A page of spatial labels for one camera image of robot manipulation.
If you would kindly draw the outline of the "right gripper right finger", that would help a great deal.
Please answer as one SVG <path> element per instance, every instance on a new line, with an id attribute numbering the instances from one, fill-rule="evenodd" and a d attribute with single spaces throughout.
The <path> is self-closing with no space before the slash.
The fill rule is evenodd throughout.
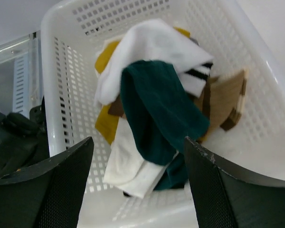
<path id="1" fill-rule="evenodd" d="M 200 228 L 285 228 L 285 180 L 239 166 L 189 137 L 184 157 Z"/>

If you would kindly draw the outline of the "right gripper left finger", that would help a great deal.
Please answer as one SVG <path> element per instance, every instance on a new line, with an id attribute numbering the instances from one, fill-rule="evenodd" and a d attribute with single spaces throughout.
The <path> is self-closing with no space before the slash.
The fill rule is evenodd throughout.
<path id="1" fill-rule="evenodd" d="M 0 228 L 75 228 L 94 151 L 87 137 L 0 178 Z"/>

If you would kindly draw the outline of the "dark green sock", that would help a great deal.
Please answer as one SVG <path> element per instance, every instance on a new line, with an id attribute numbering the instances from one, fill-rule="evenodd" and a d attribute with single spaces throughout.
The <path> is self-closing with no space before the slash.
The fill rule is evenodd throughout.
<path id="1" fill-rule="evenodd" d="M 209 120 L 189 99 L 171 64 L 137 61 L 122 72 L 120 98 L 140 155 L 184 166 L 184 140 L 202 137 Z"/>

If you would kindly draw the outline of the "white sock black stripes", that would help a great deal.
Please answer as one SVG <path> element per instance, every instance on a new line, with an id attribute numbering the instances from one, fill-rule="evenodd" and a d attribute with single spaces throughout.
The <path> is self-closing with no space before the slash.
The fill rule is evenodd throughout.
<path id="1" fill-rule="evenodd" d="M 213 58 L 164 20 L 145 20 L 131 27 L 112 52 L 98 78 L 94 104 L 108 105 L 117 98 L 123 69 L 136 61 L 163 61 L 182 73 Z"/>

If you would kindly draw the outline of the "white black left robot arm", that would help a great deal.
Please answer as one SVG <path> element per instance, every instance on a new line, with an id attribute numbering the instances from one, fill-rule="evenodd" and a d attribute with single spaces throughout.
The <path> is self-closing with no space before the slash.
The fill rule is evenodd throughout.
<path id="1" fill-rule="evenodd" d="M 0 112 L 0 178 L 49 158 L 45 99 L 29 117 Z"/>

